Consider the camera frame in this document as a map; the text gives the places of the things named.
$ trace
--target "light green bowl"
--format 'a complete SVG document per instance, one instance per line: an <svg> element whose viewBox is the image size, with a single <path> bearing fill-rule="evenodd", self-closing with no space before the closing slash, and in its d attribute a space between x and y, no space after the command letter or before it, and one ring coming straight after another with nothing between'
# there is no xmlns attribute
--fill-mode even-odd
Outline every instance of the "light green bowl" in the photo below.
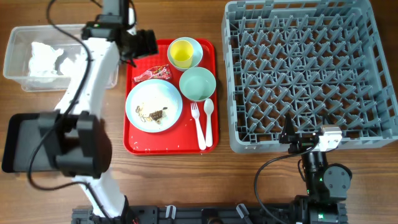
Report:
<svg viewBox="0 0 398 224"><path fill-rule="evenodd" d="M216 90L216 78L207 69L189 68L180 78L181 93L192 101L204 101Z"/></svg>

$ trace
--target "yellow cup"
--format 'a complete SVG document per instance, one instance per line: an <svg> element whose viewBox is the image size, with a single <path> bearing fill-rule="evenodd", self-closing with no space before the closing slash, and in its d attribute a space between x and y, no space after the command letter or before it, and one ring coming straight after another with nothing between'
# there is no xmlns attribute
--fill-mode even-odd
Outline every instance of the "yellow cup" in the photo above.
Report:
<svg viewBox="0 0 398 224"><path fill-rule="evenodd" d="M186 40L178 40L170 48L173 62L180 68L189 68L192 64L193 46Z"/></svg>

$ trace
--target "dish rack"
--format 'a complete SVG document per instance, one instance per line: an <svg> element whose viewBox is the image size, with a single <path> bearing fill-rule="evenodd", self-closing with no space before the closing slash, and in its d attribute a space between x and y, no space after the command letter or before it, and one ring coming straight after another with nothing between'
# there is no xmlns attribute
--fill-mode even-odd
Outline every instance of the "dish rack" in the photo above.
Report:
<svg viewBox="0 0 398 224"><path fill-rule="evenodd" d="M398 105L368 0L234 1L225 6L223 57L229 140L235 152L286 151L322 116L343 131L339 149L398 139Z"/></svg>

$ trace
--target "bowl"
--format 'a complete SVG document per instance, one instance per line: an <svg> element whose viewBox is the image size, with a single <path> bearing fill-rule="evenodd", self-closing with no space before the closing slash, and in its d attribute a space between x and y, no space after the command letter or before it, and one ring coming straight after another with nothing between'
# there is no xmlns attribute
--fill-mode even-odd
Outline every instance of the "bowl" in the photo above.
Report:
<svg viewBox="0 0 398 224"><path fill-rule="evenodd" d="M180 68L180 67L176 66L176 64L174 63L173 58L172 58L172 56L171 56L171 54L170 54L171 46L172 46L176 41L178 41L178 40L186 40L186 41L188 41L188 42L190 42L190 43L192 44L192 47L193 47L193 56L192 56L192 63L191 63L191 65L189 66L189 68L193 68L193 67L198 66L199 63L200 63L200 61L201 61L201 59L203 58L203 49L202 49L201 45L199 44L199 42L197 42L195 39L189 38L189 37L181 37L181 38L175 39L175 40L169 45L169 47L168 47L168 49L167 49L167 58L168 58L169 62L170 62L178 71L185 72L185 71L187 71L187 70L189 69L189 68Z"/></svg>
<svg viewBox="0 0 398 224"><path fill-rule="evenodd" d="M216 78L205 68L189 68L180 78L180 90L191 101L205 101L216 90Z"/></svg>

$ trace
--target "clear plastic bin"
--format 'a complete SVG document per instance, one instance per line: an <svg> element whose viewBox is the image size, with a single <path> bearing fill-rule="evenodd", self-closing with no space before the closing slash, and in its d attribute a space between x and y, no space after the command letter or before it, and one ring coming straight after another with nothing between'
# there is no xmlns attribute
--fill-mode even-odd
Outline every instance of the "clear plastic bin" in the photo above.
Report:
<svg viewBox="0 0 398 224"><path fill-rule="evenodd" d="M83 24L58 25L61 29L80 38ZM20 83L24 91L57 91L66 90L70 83L70 77L58 74L47 77L29 76L29 60L32 57L32 42L40 42L51 46L55 50L63 49L64 54L59 61L68 57L73 62L76 54L80 53L82 46L73 39L61 34L52 26L25 26L15 27L11 31L8 41L6 56L4 59L4 77ZM109 77L107 88L113 88L118 82L118 68Z"/></svg>

